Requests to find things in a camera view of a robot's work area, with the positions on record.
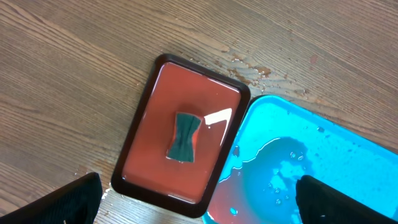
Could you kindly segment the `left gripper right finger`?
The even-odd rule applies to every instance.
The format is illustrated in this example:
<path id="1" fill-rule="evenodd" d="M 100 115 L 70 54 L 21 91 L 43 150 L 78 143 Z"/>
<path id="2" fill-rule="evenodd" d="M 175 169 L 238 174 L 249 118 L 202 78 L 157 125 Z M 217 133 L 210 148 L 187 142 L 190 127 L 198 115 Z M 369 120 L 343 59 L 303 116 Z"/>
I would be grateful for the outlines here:
<path id="1" fill-rule="evenodd" d="M 295 200 L 303 224 L 397 224 L 309 175 L 297 181 Z"/>

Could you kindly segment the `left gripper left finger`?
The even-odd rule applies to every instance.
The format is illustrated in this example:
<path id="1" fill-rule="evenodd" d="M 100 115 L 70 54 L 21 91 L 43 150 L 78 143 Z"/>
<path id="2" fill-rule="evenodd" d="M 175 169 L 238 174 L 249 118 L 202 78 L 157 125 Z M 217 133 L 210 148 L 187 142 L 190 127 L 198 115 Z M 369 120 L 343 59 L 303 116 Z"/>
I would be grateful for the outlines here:
<path id="1" fill-rule="evenodd" d="M 1 217 L 1 223 L 93 223 L 103 189 L 96 172 Z"/>

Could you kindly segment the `red sponge with dark back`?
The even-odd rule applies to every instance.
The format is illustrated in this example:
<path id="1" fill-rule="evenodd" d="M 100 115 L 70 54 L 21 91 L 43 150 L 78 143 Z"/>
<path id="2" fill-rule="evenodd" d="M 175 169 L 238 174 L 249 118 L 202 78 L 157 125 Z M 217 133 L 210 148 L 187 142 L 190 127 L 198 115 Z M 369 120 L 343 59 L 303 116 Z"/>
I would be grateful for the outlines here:
<path id="1" fill-rule="evenodd" d="M 177 112 L 173 136 L 166 158 L 180 163 L 194 163 L 198 130 L 203 118 L 191 113 Z"/>

